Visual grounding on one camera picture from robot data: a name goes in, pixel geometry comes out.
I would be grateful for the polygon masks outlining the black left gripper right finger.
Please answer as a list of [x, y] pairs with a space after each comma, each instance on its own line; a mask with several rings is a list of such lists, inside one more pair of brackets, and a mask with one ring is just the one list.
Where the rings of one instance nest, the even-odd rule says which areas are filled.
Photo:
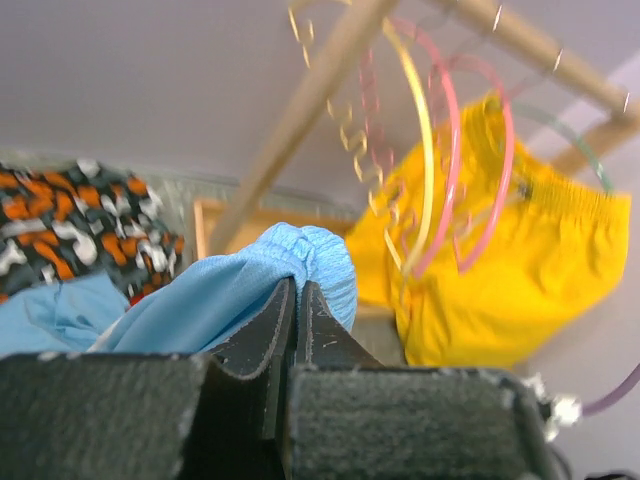
[[320, 369], [378, 369], [376, 360], [331, 314], [320, 286], [308, 281], [297, 314], [295, 363]]

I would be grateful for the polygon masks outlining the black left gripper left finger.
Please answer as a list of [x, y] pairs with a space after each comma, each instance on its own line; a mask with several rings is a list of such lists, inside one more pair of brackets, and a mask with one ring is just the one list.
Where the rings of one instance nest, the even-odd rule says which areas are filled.
[[266, 304], [210, 353], [230, 376], [258, 378], [272, 367], [291, 364], [296, 343], [296, 289], [289, 277], [280, 280]]

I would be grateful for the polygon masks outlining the light blue shorts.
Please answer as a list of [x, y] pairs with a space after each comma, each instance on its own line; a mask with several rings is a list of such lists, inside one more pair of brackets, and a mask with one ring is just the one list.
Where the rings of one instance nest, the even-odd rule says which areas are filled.
[[285, 278], [298, 291], [317, 283], [333, 317], [352, 329], [356, 274], [344, 240], [324, 228], [278, 223], [234, 254], [193, 263], [134, 305], [105, 273], [24, 290], [1, 306], [1, 352], [210, 350], [255, 316]]

